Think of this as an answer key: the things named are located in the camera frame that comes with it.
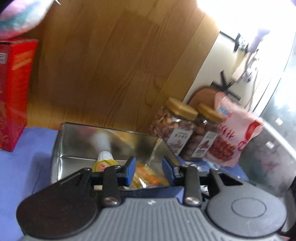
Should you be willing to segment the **clear yellow snack packet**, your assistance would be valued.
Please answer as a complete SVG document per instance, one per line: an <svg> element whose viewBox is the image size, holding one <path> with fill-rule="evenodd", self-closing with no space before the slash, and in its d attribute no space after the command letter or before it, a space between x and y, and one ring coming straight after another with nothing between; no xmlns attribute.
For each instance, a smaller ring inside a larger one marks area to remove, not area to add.
<svg viewBox="0 0 296 241"><path fill-rule="evenodd" d="M146 188L159 188L168 186L169 183L166 178L156 173L147 165L136 163L135 173L130 189L146 189Z"/></svg>

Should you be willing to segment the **black tin box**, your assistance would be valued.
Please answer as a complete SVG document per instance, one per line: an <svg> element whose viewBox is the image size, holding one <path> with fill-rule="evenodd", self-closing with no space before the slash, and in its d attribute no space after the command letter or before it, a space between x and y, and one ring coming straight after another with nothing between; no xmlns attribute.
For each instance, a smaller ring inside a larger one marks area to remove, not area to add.
<svg viewBox="0 0 296 241"><path fill-rule="evenodd" d="M93 168L102 151L110 152L121 165L134 156L138 163L149 166L160 176L163 176L163 157L169 157L179 165L177 157L161 138L132 131L63 123L53 147L51 183L82 168Z"/></svg>

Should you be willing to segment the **pink twisted snack bag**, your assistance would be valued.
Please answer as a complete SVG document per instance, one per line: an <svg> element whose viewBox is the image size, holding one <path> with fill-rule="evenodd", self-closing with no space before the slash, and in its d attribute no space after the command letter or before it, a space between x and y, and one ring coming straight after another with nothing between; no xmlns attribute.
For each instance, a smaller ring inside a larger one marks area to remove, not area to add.
<svg viewBox="0 0 296 241"><path fill-rule="evenodd" d="M223 92L215 95L214 107L223 121L205 159L219 166L234 167L249 141L263 130L263 121L232 102Z"/></svg>

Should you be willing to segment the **brown round wooden board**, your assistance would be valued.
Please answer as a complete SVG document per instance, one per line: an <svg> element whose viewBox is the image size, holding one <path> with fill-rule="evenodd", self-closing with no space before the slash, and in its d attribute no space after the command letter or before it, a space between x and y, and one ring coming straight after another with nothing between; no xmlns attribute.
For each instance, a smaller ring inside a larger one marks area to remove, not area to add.
<svg viewBox="0 0 296 241"><path fill-rule="evenodd" d="M187 101L187 105L197 109L199 104L204 104L214 109L215 95L219 91L211 86L203 86L195 90Z"/></svg>

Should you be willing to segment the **black tape cross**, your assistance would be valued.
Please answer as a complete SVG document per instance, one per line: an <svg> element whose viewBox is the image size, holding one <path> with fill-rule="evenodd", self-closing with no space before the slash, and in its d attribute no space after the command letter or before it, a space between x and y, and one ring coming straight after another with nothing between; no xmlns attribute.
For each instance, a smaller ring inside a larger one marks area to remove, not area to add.
<svg viewBox="0 0 296 241"><path fill-rule="evenodd" d="M238 96L237 94L235 94L234 92L232 92L230 90L230 87L235 83L233 81L231 82L227 82L226 81L226 77L225 77L225 74L224 74L224 71L222 70L220 72L220 81L221 83L218 84L214 81L212 81L212 83L210 84L211 87L213 87L214 89L220 91L220 92L223 92L226 96L228 96L232 101L238 103L241 99L240 96Z"/></svg>

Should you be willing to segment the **red gift box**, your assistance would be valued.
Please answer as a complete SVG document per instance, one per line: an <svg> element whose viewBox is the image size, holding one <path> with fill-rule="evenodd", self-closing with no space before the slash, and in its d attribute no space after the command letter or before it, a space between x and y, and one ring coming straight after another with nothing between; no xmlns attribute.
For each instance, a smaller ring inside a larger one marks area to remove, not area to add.
<svg viewBox="0 0 296 241"><path fill-rule="evenodd" d="M12 152L27 126L31 71L38 45L36 39L1 41L1 149Z"/></svg>

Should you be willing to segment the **pink blue plush toy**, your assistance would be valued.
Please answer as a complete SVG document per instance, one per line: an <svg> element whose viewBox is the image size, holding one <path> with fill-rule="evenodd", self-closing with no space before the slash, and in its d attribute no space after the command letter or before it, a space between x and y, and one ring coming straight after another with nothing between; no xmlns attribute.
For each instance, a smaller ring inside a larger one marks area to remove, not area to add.
<svg viewBox="0 0 296 241"><path fill-rule="evenodd" d="M53 3L53 0L1 1L1 40L15 38L35 28Z"/></svg>

